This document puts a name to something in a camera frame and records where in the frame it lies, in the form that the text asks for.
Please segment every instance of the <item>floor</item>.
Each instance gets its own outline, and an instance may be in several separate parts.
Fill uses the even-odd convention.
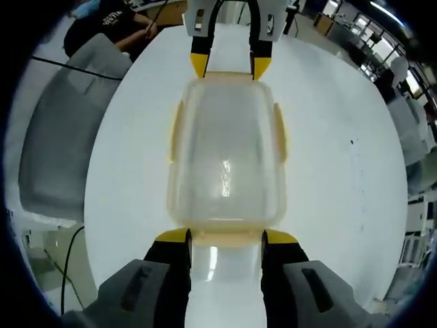
[[[341,58],[352,67],[357,68],[343,49],[327,40],[313,28],[311,20],[304,16],[298,15],[296,17],[296,21],[298,25],[299,39],[308,43],[312,43]],[[290,29],[290,34],[295,35],[296,31],[296,24],[293,23],[292,28]],[[66,254],[71,238],[80,227],[81,225],[75,225],[71,228],[62,228],[60,230],[48,232],[39,231],[37,234],[33,234],[33,238],[40,239],[39,242],[35,242],[35,248],[43,250],[48,259],[53,262],[57,267],[57,270],[61,272],[65,264]],[[31,261],[31,267],[34,272],[36,272],[36,269],[32,263],[33,262]],[[89,261],[87,258],[84,231],[80,231],[78,233],[72,246],[67,276],[69,278],[68,280],[72,283],[71,292],[77,296],[81,307],[87,307],[96,299],[97,288],[93,281]],[[57,304],[53,304],[53,306],[54,308],[59,308]],[[70,309],[79,310],[75,305],[72,305]]]

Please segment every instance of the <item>black t-shirt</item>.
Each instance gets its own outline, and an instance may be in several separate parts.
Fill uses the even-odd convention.
[[[121,0],[102,0],[99,9],[93,14],[76,19],[64,38],[64,50],[71,57],[88,40],[99,33],[116,43],[141,26],[134,22],[135,12]]]

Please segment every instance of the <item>laboratory room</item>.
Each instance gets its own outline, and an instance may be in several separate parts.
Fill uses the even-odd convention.
[[[29,47],[1,154],[45,315],[414,322],[437,261],[431,3],[67,2]]]

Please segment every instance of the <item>plastic food container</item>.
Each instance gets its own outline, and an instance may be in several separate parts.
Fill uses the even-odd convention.
[[[237,73],[191,81],[173,126],[171,216],[202,230],[271,226],[285,212],[285,148],[266,84]]]

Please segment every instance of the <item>white table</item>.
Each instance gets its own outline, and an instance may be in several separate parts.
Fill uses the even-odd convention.
[[[249,71],[248,29],[218,25],[208,70]],[[85,235],[97,286],[154,238],[167,213],[176,106],[195,78],[184,27],[141,54],[104,116],[89,164]],[[377,89],[330,53],[283,37],[262,77],[288,134],[287,212],[277,229],[344,278],[356,300],[383,298],[404,240],[407,185],[397,133]]]

